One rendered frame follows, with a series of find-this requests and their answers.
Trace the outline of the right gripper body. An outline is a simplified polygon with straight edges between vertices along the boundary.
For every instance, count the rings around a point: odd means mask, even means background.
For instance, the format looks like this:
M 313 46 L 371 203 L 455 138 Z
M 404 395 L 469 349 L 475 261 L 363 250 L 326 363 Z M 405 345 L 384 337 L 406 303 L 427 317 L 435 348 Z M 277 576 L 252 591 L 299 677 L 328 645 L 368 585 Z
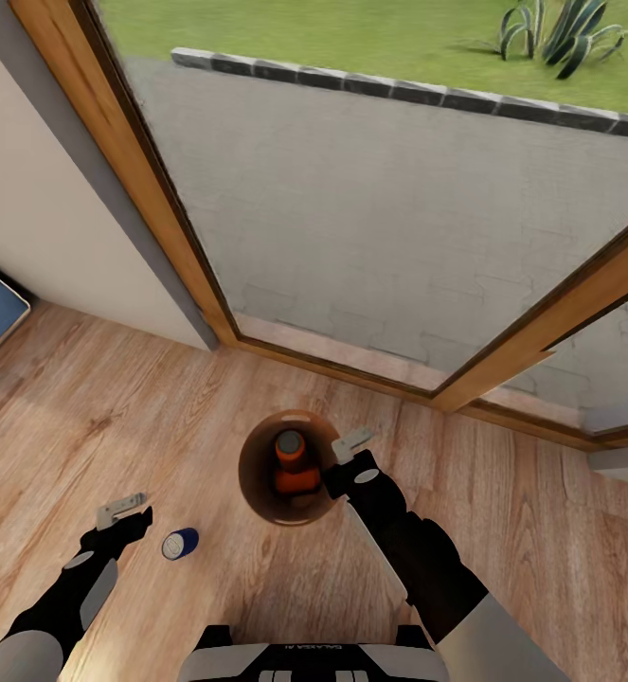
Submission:
M 348 462 L 344 465 L 340 465 L 337 459 L 333 466 L 329 468 L 329 470 L 324 470 L 321 472 L 320 477 L 323 477 L 323 483 L 325 483 L 325 487 L 327 487 L 327 490 L 329 491 L 329 496 L 331 498 L 340 499 L 341 495 L 348 495 L 345 487 L 347 476 L 351 470 L 355 469 L 356 467 L 363 468 L 367 465 L 369 467 L 378 469 L 378 465 L 376 464 L 376 461 L 374 460 L 373 454 L 370 450 L 364 450 L 363 452 L 356 454 L 351 462 Z

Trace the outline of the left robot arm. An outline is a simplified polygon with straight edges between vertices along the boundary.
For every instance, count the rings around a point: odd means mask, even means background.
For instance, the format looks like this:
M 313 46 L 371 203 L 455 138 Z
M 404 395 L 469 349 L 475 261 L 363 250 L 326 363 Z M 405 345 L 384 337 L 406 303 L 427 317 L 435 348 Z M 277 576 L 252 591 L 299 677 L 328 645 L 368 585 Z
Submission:
M 117 514 L 147 501 L 128 495 L 96 509 L 97 527 L 81 538 L 81 550 L 36 604 L 13 621 L 0 641 L 0 682 L 57 682 L 76 643 L 117 582 L 117 560 L 129 543 L 146 535 L 153 509 Z

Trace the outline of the trash can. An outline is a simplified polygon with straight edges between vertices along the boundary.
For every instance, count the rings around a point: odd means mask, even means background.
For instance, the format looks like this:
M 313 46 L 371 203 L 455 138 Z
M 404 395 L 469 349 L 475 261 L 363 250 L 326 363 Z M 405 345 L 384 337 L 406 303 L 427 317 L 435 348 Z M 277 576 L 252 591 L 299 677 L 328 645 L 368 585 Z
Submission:
M 246 437 L 239 453 L 239 486 L 248 507 L 269 524 L 309 526 L 326 516 L 339 498 L 329 496 L 323 477 L 317 490 L 284 496 L 273 494 L 270 472 L 272 466 L 279 464 L 276 440 L 285 430 L 302 434 L 306 458 L 319 464 L 320 474 L 336 462 L 332 442 L 341 436 L 330 422 L 309 410 L 280 410 L 261 420 Z

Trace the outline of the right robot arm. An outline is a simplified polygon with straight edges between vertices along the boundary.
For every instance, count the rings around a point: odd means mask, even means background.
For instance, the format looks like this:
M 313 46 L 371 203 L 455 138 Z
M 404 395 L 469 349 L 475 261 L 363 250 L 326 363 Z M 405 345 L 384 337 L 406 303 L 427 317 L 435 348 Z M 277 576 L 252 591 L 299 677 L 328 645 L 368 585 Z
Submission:
M 332 442 L 336 462 L 321 472 L 331 498 L 348 512 L 399 595 L 414 604 L 457 682 L 572 682 L 459 560 L 435 521 L 406 511 L 404 495 L 378 469 L 362 427 Z

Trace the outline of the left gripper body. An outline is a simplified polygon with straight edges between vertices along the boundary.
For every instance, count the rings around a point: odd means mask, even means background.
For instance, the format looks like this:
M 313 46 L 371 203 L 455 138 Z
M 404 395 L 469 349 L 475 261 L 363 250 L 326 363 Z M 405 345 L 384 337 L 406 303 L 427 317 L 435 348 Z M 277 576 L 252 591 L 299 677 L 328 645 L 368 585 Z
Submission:
M 90 546 L 92 542 L 97 542 L 101 538 L 115 538 L 120 547 L 120 553 L 125 549 L 129 543 L 134 543 L 138 539 L 142 539 L 146 535 L 145 526 L 142 519 L 142 513 L 137 512 L 131 516 L 120 518 L 117 524 L 112 527 L 98 531 L 93 529 L 87 531 L 81 538 L 81 549 Z

